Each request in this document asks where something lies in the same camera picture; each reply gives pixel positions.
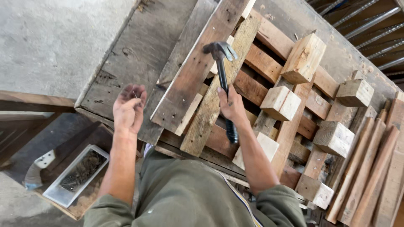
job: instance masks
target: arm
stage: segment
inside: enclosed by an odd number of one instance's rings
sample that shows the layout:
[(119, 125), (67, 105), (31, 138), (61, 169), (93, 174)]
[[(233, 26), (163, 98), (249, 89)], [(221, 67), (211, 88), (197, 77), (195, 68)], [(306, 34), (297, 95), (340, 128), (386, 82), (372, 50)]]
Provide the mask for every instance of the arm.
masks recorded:
[(229, 97), (222, 88), (218, 88), (220, 107), (223, 115), (231, 120), (238, 132), (242, 150), (246, 177), (254, 195), (279, 184), (279, 179), (271, 167), (271, 162), (257, 141), (247, 118), (241, 95), (233, 85), (229, 86)]
[(114, 103), (114, 138), (110, 162), (98, 197), (110, 194), (132, 205), (135, 190), (137, 133), (143, 122), (144, 85), (128, 85)]

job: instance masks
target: plastic container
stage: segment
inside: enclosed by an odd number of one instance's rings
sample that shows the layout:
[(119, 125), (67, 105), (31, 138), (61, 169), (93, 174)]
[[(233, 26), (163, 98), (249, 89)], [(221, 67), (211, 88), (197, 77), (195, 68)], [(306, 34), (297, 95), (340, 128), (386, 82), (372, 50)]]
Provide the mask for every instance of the plastic container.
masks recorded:
[[(77, 171), (76, 167), (78, 164), (81, 164), (83, 158), (87, 156), (89, 152), (96, 152), (105, 158), (105, 161), (97, 168), (97, 170), (89, 176), (88, 180), (85, 183), (78, 184), (78, 188), (75, 188), (74, 191), (67, 190), (65, 187), (61, 186), (61, 182), (72, 175)], [(87, 185), (95, 178), (95, 176), (105, 167), (105, 165), (109, 162), (109, 154), (103, 151), (96, 145), (88, 145), (81, 153), (76, 157), (76, 159), (63, 171), (63, 173), (48, 187), (48, 189), (43, 193), (43, 196), (46, 198), (60, 204), (64, 207), (69, 207), (73, 201), (80, 195), (80, 193), (87, 187)]]

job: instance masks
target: olive green sweatshirt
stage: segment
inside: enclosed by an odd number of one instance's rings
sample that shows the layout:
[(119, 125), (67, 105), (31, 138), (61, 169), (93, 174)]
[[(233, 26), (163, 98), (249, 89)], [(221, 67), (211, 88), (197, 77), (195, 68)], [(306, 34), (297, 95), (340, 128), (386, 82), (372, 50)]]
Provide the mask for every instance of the olive green sweatshirt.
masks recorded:
[(210, 167), (151, 149), (140, 175), (135, 217), (129, 204), (105, 195), (84, 216), (85, 227), (306, 226), (292, 189), (277, 185), (248, 202)]

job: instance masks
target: wooden workbench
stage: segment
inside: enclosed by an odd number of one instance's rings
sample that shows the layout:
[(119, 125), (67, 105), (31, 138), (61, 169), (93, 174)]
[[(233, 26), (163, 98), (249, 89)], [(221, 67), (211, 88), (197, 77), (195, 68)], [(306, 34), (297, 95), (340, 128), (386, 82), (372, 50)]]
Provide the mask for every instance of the wooden workbench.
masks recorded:
[[(195, 3), (196, 0), (141, 3), (141, 11), (131, 15), (100, 72), (78, 99), (76, 110), (113, 127), (112, 105), (125, 84), (144, 84), (150, 94)], [(304, 0), (257, 0), (254, 9), (293, 41), (296, 36), (301, 38), (317, 30), (316, 34), (327, 44), (320, 65), (338, 83), (351, 78), (355, 70), (362, 71), (375, 88), (371, 105), (376, 111), (399, 90)], [(165, 137), (165, 143), (173, 145), (170, 143), (176, 143), (175, 139), (178, 138)], [(206, 150), (203, 159), (235, 175), (243, 174), (227, 157), (214, 153)]]

